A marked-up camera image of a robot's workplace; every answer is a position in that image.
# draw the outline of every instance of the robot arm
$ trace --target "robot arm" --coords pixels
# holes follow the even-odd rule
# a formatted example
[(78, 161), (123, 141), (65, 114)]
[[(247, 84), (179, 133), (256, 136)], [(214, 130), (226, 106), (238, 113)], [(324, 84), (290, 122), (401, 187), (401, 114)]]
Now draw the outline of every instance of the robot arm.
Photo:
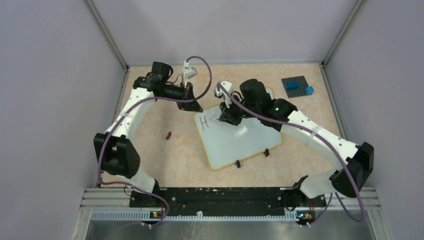
[[(132, 141), (148, 109), (156, 100), (146, 100), (134, 108), (133, 106), (141, 100), (152, 97), (175, 100), (194, 99), (193, 85), (188, 82), (188, 79), (197, 75), (196, 69), (187, 66), (182, 72), (183, 82), (180, 85), (173, 85), (167, 82), (172, 72), (171, 66), (162, 62), (154, 62), (151, 72), (146, 77), (139, 77), (135, 80), (128, 102), (114, 123), (104, 133), (97, 133), (94, 137), (94, 148), (97, 159), (99, 159), (106, 136), (118, 120), (122, 116), (125, 116), (124, 120), (117, 126), (110, 140), (107, 142), (101, 168), (109, 174), (118, 175), (125, 182), (150, 193), (153, 191), (156, 181), (140, 168), (140, 156), (134, 148)], [(177, 106), (180, 110), (184, 111), (203, 111), (196, 100), (191, 102), (177, 102)], [(130, 114), (127, 114), (130, 108), (133, 109)]]
[[(233, 85), (223, 81), (221, 86), (229, 93), (233, 93)], [(340, 192), (347, 197), (354, 198), (356, 194), (334, 152), (316, 134), (325, 138), (336, 149), (348, 170), (354, 178), (356, 186), (360, 190), (369, 175), (373, 171), (374, 148), (364, 142), (361, 146), (354, 142), (342, 139), (328, 130), (322, 128), (311, 119), (306, 117), (297, 107), (284, 99), (271, 99), (266, 92), (264, 84), (256, 79), (250, 79), (240, 85), (242, 96), (233, 95), (236, 101), (250, 111), (273, 120), (279, 120), (290, 124), (303, 126), (311, 129), (309, 133), (298, 127), (282, 125), (259, 119), (265, 126), (276, 129), (300, 140), (308, 147), (321, 154), (331, 163), (333, 169), (313, 176), (304, 176), (294, 187), (299, 188), (308, 198), (314, 198), (322, 194)], [(224, 97), (220, 109), (222, 113), (219, 120), (237, 126), (243, 118), (254, 118), (248, 112), (242, 110), (231, 102), (220, 87), (214, 90), (215, 96)]]

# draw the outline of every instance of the blue cube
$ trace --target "blue cube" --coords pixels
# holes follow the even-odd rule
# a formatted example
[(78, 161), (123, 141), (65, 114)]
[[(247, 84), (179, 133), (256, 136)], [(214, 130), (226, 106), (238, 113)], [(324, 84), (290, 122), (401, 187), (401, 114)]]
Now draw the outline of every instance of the blue cube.
[(314, 88), (312, 86), (308, 86), (305, 88), (306, 95), (312, 95), (314, 93)]
[(299, 88), (299, 83), (297, 81), (285, 83), (285, 89), (286, 90), (293, 90), (293, 89), (298, 89), (298, 88)]

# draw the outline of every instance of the table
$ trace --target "table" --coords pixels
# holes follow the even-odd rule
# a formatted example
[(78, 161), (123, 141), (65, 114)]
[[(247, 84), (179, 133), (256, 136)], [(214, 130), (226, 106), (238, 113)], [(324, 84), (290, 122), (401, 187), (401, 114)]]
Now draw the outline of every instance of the table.
[[(175, 80), (183, 66), (172, 66)], [(208, 84), (209, 73), (204, 65), (194, 65), (199, 73), (190, 79), (194, 95), (198, 96)], [(132, 85), (139, 76), (150, 72), (151, 66), (131, 67), (122, 106), (127, 102)], [(199, 100), (205, 109), (221, 102), (214, 97), (213, 87), (218, 81), (229, 81), (234, 89), (252, 78), (272, 88), (275, 98), (288, 99), (314, 122), (339, 135), (318, 63), (294, 64), (232, 64), (211, 65), (212, 86)], [(282, 78), (305, 76), (314, 93), (309, 96), (287, 98)], [(235, 165), (212, 170), (205, 156), (193, 112), (179, 110), (174, 102), (158, 100), (147, 112), (133, 142), (141, 158), (140, 167), (155, 178), (161, 187), (283, 187), (292, 186), (302, 176), (314, 175), (332, 166), (314, 150), (294, 137), (283, 135), (282, 144), (269, 151), (270, 155), (256, 155)], [(116, 176), (104, 174), (106, 182), (117, 180)]]

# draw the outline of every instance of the white wall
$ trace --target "white wall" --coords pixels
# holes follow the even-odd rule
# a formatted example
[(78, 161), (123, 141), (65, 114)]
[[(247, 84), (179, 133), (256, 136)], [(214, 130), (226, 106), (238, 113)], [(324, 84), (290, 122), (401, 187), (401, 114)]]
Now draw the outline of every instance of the white wall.
[(356, 0), (94, 0), (130, 65), (320, 62)]
[(422, 239), (424, 1), (368, 1), (329, 65), (353, 140), (375, 147), (369, 183), (395, 239)]
[(0, 3), (0, 239), (71, 237), (123, 70), (82, 0)]

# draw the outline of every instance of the beige table surface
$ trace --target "beige table surface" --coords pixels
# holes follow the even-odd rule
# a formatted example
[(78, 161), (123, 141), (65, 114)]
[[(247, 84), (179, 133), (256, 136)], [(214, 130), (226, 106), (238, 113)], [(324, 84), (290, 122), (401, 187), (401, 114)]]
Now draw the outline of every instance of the beige table surface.
[[(172, 66), (174, 80), (182, 66)], [(195, 65), (199, 75), (190, 79), (194, 95), (205, 89), (209, 73), (204, 65)], [(306, 116), (327, 130), (339, 135), (329, 96), (317, 63), (296, 64), (234, 64), (212, 65), (212, 86), (199, 100), (205, 109), (221, 102), (214, 97), (218, 81), (233, 83), (234, 90), (252, 78), (272, 88), (275, 98), (288, 99)], [(151, 67), (132, 67), (129, 72), (122, 106), (127, 102), (137, 77), (145, 76)], [(282, 78), (305, 76), (314, 93), (310, 96), (287, 98)], [(314, 150), (294, 137), (283, 135), (282, 144), (271, 149), (270, 156), (256, 155), (235, 165), (212, 170), (208, 164), (193, 112), (179, 110), (175, 102), (158, 100), (147, 112), (138, 128), (133, 145), (141, 158), (140, 167), (155, 178), (161, 187), (285, 187), (292, 186), (304, 175), (314, 175), (332, 166)], [(105, 174), (104, 180), (117, 180)]]

